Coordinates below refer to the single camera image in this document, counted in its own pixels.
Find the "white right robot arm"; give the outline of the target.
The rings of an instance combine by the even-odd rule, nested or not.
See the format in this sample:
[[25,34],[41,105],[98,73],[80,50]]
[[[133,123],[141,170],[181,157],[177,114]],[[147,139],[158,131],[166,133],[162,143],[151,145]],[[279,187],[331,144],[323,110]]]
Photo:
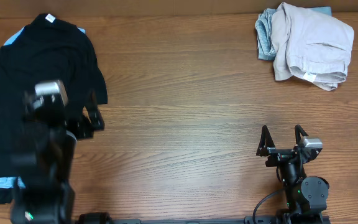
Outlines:
[[75,210],[137,223],[319,222],[328,183],[304,164],[323,143],[298,127],[310,110],[273,96],[104,105],[105,130],[76,150]]

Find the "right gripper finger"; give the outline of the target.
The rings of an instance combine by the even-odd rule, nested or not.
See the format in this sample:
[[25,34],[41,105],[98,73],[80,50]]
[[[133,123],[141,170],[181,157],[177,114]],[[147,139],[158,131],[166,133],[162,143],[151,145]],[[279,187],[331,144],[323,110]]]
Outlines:
[[308,134],[304,131],[304,129],[297,124],[295,126],[295,137],[296,137],[296,144],[299,144],[302,137],[308,136]]
[[266,125],[262,126],[259,146],[257,148],[256,156],[267,157],[275,150],[275,144],[270,135],[270,131]]

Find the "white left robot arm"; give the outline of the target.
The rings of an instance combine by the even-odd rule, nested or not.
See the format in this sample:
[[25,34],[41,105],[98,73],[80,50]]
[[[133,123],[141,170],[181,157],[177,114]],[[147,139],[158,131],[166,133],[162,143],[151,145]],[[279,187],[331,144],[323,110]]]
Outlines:
[[24,187],[15,186],[12,223],[71,223],[75,193],[69,178],[76,144],[104,129],[100,115],[51,123],[24,117],[11,162]]

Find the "beige cotton shorts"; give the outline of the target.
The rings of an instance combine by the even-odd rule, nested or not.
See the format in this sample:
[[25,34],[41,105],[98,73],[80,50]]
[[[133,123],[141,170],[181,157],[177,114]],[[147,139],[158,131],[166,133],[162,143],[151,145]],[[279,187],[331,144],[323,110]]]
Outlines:
[[350,25],[333,16],[281,3],[272,16],[270,36],[275,80],[297,77],[335,90],[346,81],[354,34]]

